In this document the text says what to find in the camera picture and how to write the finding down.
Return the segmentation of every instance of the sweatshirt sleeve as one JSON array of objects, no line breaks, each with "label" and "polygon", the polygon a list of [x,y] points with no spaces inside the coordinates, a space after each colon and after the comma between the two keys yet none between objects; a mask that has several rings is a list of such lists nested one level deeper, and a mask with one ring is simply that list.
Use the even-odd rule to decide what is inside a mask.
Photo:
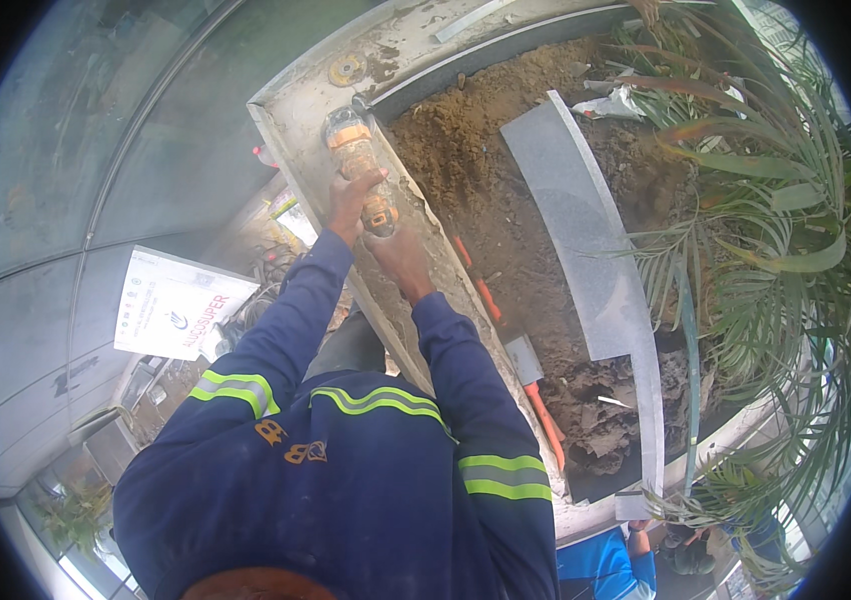
[{"label": "sweatshirt sleeve", "polygon": [[353,260],[342,238],[324,230],[289,269],[275,303],[235,351],[202,374],[155,442],[196,442],[288,408],[319,350]]},{"label": "sweatshirt sleeve", "polygon": [[558,598],[552,490],[539,442],[472,321],[434,292],[412,311],[459,473],[510,598]]}]

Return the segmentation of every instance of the blue shirt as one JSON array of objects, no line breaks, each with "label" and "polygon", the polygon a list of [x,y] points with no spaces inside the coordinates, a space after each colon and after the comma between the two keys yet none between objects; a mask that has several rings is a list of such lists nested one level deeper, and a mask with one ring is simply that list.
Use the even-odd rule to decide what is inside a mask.
[{"label": "blue shirt", "polygon": [[629,558],[623,530],[615,527],[557,552],[561,580],[587,580],[595,600],[640,600],[656,595],[655,557]]},{"label": "blue shirt", "polygon": [[377,372],[302,381],[353,254],[324,231],[115,487],[115,540],[153,600],[225,570],[342,599],[558,597],[539,444],[475,326],[412,311],[436,397]]}]

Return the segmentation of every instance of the person in blue shirt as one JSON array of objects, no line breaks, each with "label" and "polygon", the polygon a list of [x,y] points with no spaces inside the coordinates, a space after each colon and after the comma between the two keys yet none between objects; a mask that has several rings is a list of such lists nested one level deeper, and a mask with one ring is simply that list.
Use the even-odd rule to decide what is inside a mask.
[{"label": "person in blue shirt", "polygon": [[656,566],[649,536],[651,519],[629,521],[629,539],[615,527],[557,553],[563,600],[652,600]]},{"label": "person in blue shirt", "polygon": [[277,301],[116,485],[115,540],[149,598],[558,597],[539,443],[412,229],[364,241],[412,306],[435,395],[384,374],[380,343],[350,359],[376,346],[361,313],[316,358],[383,179],[336,178]]}]

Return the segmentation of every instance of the trowel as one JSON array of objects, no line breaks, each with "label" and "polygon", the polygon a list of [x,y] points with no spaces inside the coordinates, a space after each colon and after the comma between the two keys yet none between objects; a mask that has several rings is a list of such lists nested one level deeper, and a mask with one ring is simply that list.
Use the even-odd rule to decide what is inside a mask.
[{"label": "trowel", "polygon": [[515,373],[518,375],[519,383],[522,384],[522,389],[525,390],[529,401],[536,409],[536,414],[539,416],[542,429],[545,430],[545,436],[552,447],[552,452],[555,453],[561,472],[566,467],[566,454],[563,452],[561,443],[566,436],[555,424],[555,420],[552,419],[552,415],[546,409],[546,404],[539,396],[539,380],[544,377],[543,367],[539,363],[539,357],[536,356],[536,350],[532,347],[532,342],[527,333],[518,331],[515,338],[505,342],[505,352],[512,360],[512,366],[515,367]]}]

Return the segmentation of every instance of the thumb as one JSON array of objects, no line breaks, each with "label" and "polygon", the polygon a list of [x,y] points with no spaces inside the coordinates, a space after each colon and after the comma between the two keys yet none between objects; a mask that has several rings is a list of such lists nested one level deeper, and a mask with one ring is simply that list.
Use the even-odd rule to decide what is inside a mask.
[{"label": "thumb", "polygon": [[369,169],[348,183],[349,191],[365,196],[366,192],[381,184],[387,175],[389,175],[388,169]]}]

